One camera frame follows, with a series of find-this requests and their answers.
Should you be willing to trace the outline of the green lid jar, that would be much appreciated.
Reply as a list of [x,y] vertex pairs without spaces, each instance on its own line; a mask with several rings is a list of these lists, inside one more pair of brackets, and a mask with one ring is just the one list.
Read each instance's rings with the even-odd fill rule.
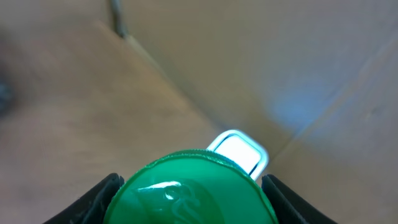
[[132,175],[104,223],[278,224],[264,192],[237,163],[204,149],[173,152]]

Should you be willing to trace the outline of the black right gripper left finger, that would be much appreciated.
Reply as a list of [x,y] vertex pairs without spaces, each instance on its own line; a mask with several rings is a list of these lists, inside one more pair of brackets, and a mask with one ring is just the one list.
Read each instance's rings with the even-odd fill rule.
[[123,184],[123,177],[117,173],[106,176],[78,200],[44,224],[102,224],[111,200]]

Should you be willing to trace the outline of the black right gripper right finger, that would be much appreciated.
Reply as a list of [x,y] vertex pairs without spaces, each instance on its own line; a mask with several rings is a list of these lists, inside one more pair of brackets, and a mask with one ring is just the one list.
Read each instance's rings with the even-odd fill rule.
[[279,223],[336,224],[272,174],[262,177],[261,188],[269,199]]

